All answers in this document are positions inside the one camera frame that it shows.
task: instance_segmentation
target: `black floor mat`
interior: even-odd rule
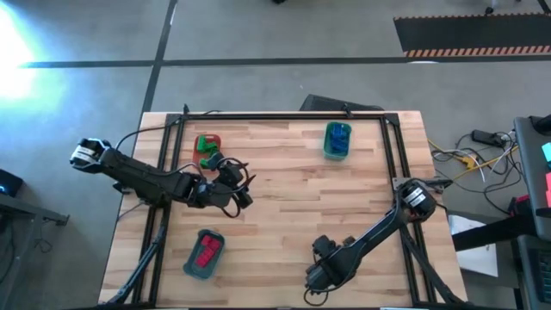
[[[396,17],[407,57],[551,53],[551,16],[465,15]]]

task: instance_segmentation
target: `concrete floor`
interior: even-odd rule
[[[151,60],[168,0],[10,0],[0,5],[0,167],[22,177],[21,198],[70,214],[67,227],[44,227],[39,251],[16,290],[13,308],[94,305],[121,196],[112,180],[73,170],[78,139],[116,142],[139,123],[151,74],[144,68],[14,69],[16,61]],[[180,0],[165,59],[401,56],[394,16],[480,14],[480,0]],[[502,1],[498,12],[539,11],[536,0]],[[427,134],[451,147],[474,128],[509,131],[519,115],[546,115],[551,63],[171,67],[160,73],[152,111],[296,110],[307,94],[416,109]],[[122,148],[132,150],[129,140]],[[497,155],[488,153],[488,157]],[[459,165],[439,164],[454,175]],[[473,173],[464,179],[482,188]],[[492,198],[505,205],[522,184]],[[450,188],[449,209],[497,219],[483,197]],[[499,279],[465,273],[469,300],[514,307],[508,245],[499,245]]]

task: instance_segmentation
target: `teal container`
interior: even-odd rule
[[[197,238],[193,250],[191,251],[191,255],[189,255],[188,262],[183,265],[183,272],[194,278],[207,280],[214,274],[214,270],[218,265],[220,256],[224,251],[226,241],[221,234],[213,232],[209,229],[201,229],[197,234],[199,235],[199,238]],[[219,240],[220,248],[216,251],[216,254],[214,254],[214,257],[211,259],[211,261],[208,262],[208,265],[205,266],[205,268],[201,268],[195,263],[195,260],[197,259],[197,255],[202,252],[203,247],[205,246],[201,244],[201,240],[203,240],[203,237],[205,237],[206,235]]]
[[[347,133],[346,136],[346,144],[348,147],[346,148],[346,152],[340,152],[336,151],[331,147],[331,131],[335,126],[343,126],[343,131]],[[324,141],[324,157],[330,160],[337,160],[341,161],[344,160],[350,151],[350,136],[352,134],[352,127],[349,124],[341,123],[338,121],[332,121],[327,124],[327,128],[325,129],[325,141]]]

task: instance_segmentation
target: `wooden table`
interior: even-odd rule
[[[141,127],[162,125],[165,116],[146,113]],[[399,112],[399,118],[412,176],[433,177],[421,114]],[[305,270],[313,263],[312,242],[322,234],[336,241],[358,236],[391,206],[379,122],[347,122],[353,128],[350,155],[343,162],[334,162],[324,159],[322,153],[327,121],[187,121],[180,164],[191,160],[198,134],[218,134],[224,155],[250,163],[250,172],[257,175],[250,192],[254,203],[237,219],[225,217],[217,208],[193,209],[173,203],[157,306],[307,307],[302,295]],[[162,134],[141,133],[134,157],[156,165]],[[393,154],[400,171],[397,149]],[[136,197],[125,197],[121,212],[136,202]],[[234,212],[234,206],[228,208]],[[100,301],[115,295],[136,266],[146,215],[147,208],[138,208],[117,224]],[[202,228],[214,229],[226,238],[218,269],[208,281],[186,276],[182,270]],[[443,210],[438,209],[423,229],[432,265],[455,294],[466,300]],[[151,270],[152,264],[146,273],[143,299],[149,292]],[[416,274],[425,296],[417,264]],[[397,233],[370,252],[356,277],[330,293],[325,303],[326,307],[410,305]]]

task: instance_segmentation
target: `plastic container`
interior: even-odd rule
[[[222,148],[222,141],[220,139],[220,136],[217,134],[203,134],[207,140],[207,142],[214,142],[216,143],[218,150],[221,151]],[[199,161],[202,158],[208,159],[210,158],[209,153],[199,153],[197,151],[197,144],[199,143],[199,136],[195,137],[195,143],[193,145],[193,157],[191,161],[193,161],[195,164],[199,164]]]
[[[342,132],[344,133],[341,137],[333,137],[332,131],[335,126],[342,127]],[[341,123],[338,121],[332,121],[327,124],[325,129],[325,140],[324,140],[324,157],[330,160],[344,160],[350,150],[350,135],[352,134],[352,127],[349,124]],[[346,147],[339,150],[333,147],[333,143],[344,143]]]
[[[216,269],[216,265],[218,265],[226,241],[222,235],[208,229],[201,229],[197,234],[199,238],[195,242],[191,255],[189,255],[188,262],[183,265],[183,272],[194,278],[207,280],[214,274],[214,270]],[[206,236],[218,240],[218,242],[220,242],[220,247],[215,251],[208,263],[204,267],[201,267],[198,264],[198,258],[204,251],[207,251],[206,248],[209,247],[209,245],[204,245],[202,243]]]

